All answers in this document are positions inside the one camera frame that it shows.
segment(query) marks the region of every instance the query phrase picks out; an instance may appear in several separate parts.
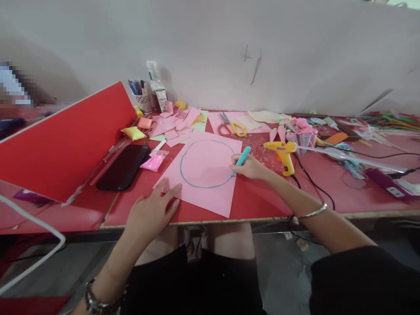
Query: black sleeve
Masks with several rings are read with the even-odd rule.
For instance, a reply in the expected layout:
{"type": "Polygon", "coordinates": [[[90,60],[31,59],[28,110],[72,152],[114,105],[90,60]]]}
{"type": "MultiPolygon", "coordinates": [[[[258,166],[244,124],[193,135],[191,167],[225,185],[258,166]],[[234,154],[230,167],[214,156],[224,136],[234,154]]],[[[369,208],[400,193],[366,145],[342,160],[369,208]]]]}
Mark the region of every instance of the black sleeve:
{"type": "Polygon", "coordinates": [[[316,314],[420,314],[420,273],[377,246],[312,265],[309,307],[316,314]]]}

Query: hand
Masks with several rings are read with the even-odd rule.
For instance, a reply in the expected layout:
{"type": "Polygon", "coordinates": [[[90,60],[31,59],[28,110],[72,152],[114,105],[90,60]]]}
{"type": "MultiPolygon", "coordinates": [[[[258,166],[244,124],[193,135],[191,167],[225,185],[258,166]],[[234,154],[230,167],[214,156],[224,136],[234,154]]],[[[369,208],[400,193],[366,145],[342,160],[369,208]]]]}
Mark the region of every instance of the hand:
{"type": "Polygon", "coordinates": [[[167,211],[166,207],[181,188],[181,184],[169,190],[162,197],[161,192],[167,182],[167,178],[161,180],[150,197],[140,197],[131,207],[124,230],[124,233],[129,235],[130,239],[147,241],[147,244],[149,244],[168,225],[169,220],[178,209],[179,199],[175,200],[167,211]]]}
{"type": "Polygon", "coordinates": [[[265,179],[266,175],[270,172],[268,168],[262,165],[252,155],[248,155],[242,165],[236,165],[240,156],[240,154],[232,155],[232,164],[230,165],[230,168],[235,173],[245,175],[251,179],[265,179]]]}

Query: smartphone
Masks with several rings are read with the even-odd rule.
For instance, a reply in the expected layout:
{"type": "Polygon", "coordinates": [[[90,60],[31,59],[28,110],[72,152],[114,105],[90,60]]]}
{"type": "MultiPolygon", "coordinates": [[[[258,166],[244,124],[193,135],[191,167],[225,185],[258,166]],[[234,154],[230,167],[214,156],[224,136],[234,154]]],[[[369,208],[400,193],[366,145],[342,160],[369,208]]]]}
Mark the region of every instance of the smartphone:
{"type": "Polygon", "coordinates": [[[96,184],[99,190],[127,190],[150,153],[149,146],[128,145],[96,184]]]}

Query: scissors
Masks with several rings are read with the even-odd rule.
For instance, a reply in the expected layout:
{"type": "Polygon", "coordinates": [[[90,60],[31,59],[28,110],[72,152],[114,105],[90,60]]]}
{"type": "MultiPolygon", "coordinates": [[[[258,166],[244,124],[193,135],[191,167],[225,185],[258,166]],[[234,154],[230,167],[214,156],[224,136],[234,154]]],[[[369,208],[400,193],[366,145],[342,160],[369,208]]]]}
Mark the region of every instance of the scissors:
{"type": "Polygon", "coordinates": [[[222,119],[223,119],[223,121],[224,121],[224,123],[221,123],[221,124],[220,124],[220,126],[219,126],[219,128],[217,129],[217,131],[219,132],[219,134],[220,134],[221,136],[224,136],[224,137],[231,137],[231,136],[233,135],[233,133],[229,130],[228,125],[227,125],[227,124],[231,124],[231,126],[233,127],[233,130],[235,131],[235,133],[236,133],[238,136],[240,136],[240,137],[245,137],[245,136],[246,136],[246,129],[245,129],[243,126],[241,126],[241,125],[239,125],[239,124],[237,124],[237,123],[235,123],[235,122],[230,122],[230,121],[229,121],[229,119],[227,118],[227,116],[226,116],[226,114],[225,114],[225,113],[222,113],[222,112],[219,112],[219,113],[220,113],[220,115],[222,116],[222,119]],[[222,132],[221,132],[222,127],[225,127],[225,128],[226,128],[226,130],[227,130],[228,134],[224,134],[224,133],[222,133],[222,132]],[[236,130],[236,127],[241,128],[244,132],[243,132],[243,133],[239,133],[239,132],[236,130]]]}

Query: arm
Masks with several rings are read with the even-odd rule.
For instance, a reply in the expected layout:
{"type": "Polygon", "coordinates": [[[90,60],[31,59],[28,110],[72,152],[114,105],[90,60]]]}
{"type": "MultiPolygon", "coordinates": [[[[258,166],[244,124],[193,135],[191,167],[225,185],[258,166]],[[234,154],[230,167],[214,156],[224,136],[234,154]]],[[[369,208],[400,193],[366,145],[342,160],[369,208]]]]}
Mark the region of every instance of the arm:
{"type": "MultiPolygon", "coordinates": [[[[232,156],[232,171],[267,182],[297,217],[310,214],[321,208],[323,202],[290,184],[251,155],[246,158],[242,166],[236,166],[239,157],[240,154],[232,156]]],[[[301,221],[332,254],[376,245],[359,229],[330,208],[313,217],[301,219],[301,221]]]]}
{"type": "MultiPolygon", "coordinates": [[[[128,276],[136,261],[149,243],[164,229],[178,208],[175,200],[166,211],[168,203],[181,188],[181,184],[161,197],[163,179],[150,197],[140,197],[131,208],[126,228],[112,250],[104,267],[91,286],[92,293],[101,303],[112,304],[118,300],[125,289],[128,276]]],[[[84,297],[73,314],[89,314],[84,297]]]]}

